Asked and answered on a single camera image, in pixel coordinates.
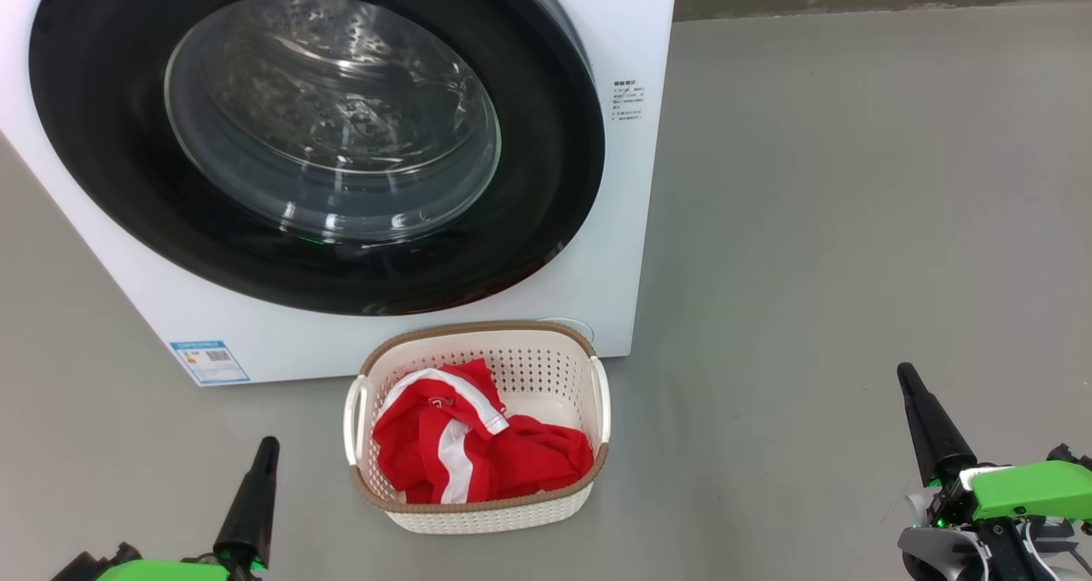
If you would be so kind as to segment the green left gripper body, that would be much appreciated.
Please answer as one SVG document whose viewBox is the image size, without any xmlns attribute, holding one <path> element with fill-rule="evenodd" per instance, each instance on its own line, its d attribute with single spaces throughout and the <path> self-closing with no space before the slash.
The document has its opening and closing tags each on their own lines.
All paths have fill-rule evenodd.
<svg viewBox="0 0 1092 581">
<path fill-rule="evenodd" d="M 229 569 L 219 564 L 133 559 L 102 571 L 96 580 L 233 580 L 233 578 Z"/>
</svg>

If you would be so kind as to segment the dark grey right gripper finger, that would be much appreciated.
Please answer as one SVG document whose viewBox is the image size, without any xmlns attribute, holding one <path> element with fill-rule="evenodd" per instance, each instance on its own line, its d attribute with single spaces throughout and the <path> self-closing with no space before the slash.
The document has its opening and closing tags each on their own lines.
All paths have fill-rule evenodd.
<svg viewBox="0 0 1092 581">
<path fill-rule="evenodd" d="M 951 487 L 960 472 L 974 469 L 978 456 L 956 428 L 939 399 L 931 394 L 912 363 L 897 366 L 898 386 L 911 432 L 921 483 L 925 487 Z"/>
</svg>

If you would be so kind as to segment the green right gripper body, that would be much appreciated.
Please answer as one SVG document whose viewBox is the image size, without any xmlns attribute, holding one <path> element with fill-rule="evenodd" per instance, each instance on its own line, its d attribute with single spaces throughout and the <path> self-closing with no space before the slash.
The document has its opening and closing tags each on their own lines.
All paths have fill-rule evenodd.
<svg viewBox="0 0 1092 581">
<path fill-rule="evenodd" d="M 1089 464 L 1048 460 L 1021 466 L 964 469 L 931 500 L 931 522 L 1025 515 L 1089 522 Z"/>
</svg>

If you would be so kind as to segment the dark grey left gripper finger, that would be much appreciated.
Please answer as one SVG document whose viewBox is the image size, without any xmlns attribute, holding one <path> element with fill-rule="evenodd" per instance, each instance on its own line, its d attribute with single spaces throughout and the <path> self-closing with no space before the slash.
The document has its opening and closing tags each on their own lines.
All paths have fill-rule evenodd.
<svg viewBox="0 0 1092 581">
<path fill-rule="evenodd" d="M 226 569 L 269 568 L 278 456 L 277 438 L 262 438 L 213 545 Z"/>
</svg>

